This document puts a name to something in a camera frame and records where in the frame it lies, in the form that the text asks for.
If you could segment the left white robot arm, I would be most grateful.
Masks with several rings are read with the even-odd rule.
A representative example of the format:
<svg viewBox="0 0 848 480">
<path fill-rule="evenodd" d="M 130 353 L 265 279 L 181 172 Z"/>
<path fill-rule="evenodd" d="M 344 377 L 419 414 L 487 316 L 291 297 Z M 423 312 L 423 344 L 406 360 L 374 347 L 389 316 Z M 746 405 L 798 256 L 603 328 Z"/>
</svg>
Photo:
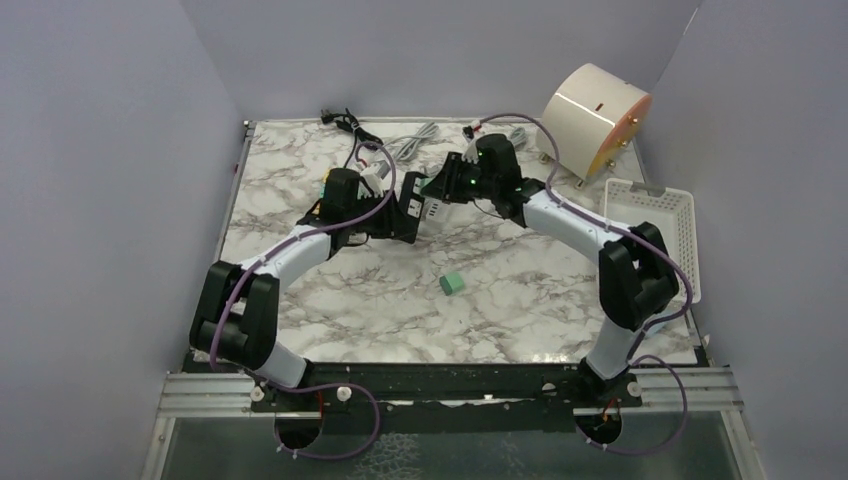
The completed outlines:
<svg viewBox="0 0 848 480">
<path fill-rule="evenodd" d="M 290 234 L 240 263 L 223 260 L 208 270 L 189 332 L 189 344 L 212 362 L 235 363 L 276 385 L 285 407 L 313 401 L 312 365 L 278 339 L 281 295 L 310 269 L 349 246 L 352 236 L 412 244 L 423 213 L 424 174 L 407 172 L 401 190 L 390 178 L 369 185 L 363 173 L 330 170 L 320 198 Z"/>
</svg>

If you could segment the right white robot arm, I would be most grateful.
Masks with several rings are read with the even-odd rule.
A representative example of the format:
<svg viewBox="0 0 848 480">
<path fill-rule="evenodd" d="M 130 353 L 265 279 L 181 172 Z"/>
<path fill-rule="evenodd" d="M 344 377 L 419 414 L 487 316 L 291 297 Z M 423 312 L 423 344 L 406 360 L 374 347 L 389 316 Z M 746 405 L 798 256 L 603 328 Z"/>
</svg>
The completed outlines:
<svg viewBox="0 0 848 480">
<path fill-rule="evenodd" d="M 523 175 L 503 134 L 478 138 L 465 154 L 449 153 L 421 193 L 443 203 L 487 200 L 500 218 L 558 240 L 597 265 L 605 320 L 579 363 L 577 393 L 592 407 L 612 399 L 646 321 L 680 289 L 660 230 L 649 222 L 614 222 L 555 195 L 545 182 Z"/>
</svg>

